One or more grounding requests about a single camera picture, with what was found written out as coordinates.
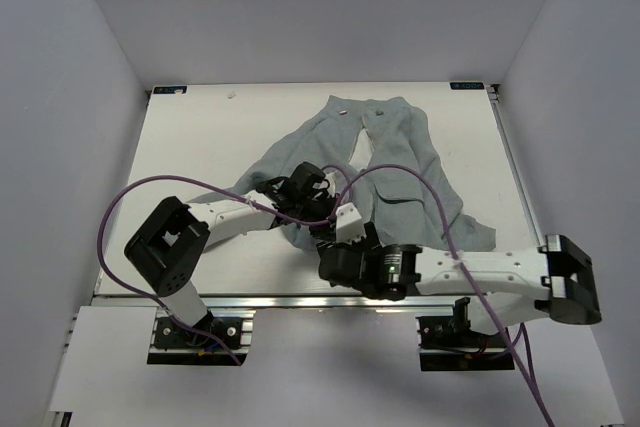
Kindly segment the grey zip-up jacket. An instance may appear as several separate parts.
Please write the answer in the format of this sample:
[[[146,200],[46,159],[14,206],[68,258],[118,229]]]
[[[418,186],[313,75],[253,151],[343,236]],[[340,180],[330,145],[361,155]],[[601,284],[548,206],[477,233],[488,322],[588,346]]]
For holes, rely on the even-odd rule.
[[[246,194],[257,184],[290,175],[304,161],[340,167],[336,181],[354,180],[353,202],[372,221],[382,244],[416,244],[488,252],[494,228],[463,211],[432,144],[427,114],[404,98],[347,100],[325,107],[274,143],[232,186]]]

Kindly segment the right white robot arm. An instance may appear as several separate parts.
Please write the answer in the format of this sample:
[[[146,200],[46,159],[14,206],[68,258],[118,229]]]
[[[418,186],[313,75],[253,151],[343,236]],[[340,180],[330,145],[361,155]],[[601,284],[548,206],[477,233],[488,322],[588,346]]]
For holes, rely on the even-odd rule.
[[[371,300],[408,296],[466,297],[466,311],[451,331],[461,344],[477,344],[496,326],[548,317],[568,325],[594,325],[602,314],[591,257],[564,235],[548,235],[532,249],[458,252],[380,244],[372,223],[357,242],[322,242],[318,273],[331,286],[354,289]]]

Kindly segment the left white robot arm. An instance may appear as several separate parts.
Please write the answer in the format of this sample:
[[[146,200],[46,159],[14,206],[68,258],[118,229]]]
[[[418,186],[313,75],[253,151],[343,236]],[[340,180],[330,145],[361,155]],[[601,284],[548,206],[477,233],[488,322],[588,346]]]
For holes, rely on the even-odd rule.
[[[203,252],[232,237],[288,224],[325,234],[334,205],[334,182],[304,162],[290,176],[260,182],[243,195],[190,203],[175,196],[163,199],[128,241],[124,255],[178,319],[180,338],[199,346],[214,324],[191,282]]]

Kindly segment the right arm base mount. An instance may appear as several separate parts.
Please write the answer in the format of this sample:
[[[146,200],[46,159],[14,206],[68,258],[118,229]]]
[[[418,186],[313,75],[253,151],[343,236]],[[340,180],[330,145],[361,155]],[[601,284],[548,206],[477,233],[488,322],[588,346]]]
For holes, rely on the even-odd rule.
[[[470,328],[471,299],[455,301],[447,315],[416,318],[422,372],[489,372],[514,370],[512,354],[499,334],[476,333]]]

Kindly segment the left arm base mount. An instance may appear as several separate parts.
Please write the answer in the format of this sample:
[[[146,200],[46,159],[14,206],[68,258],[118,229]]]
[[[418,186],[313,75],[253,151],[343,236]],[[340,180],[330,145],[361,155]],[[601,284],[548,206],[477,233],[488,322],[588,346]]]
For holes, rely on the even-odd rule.
[[[252,343],[255,310],[211,309],[203,331],[185,330],[166,311],[158,309],[152,326],[146,362],[162,366],[240,367]]]

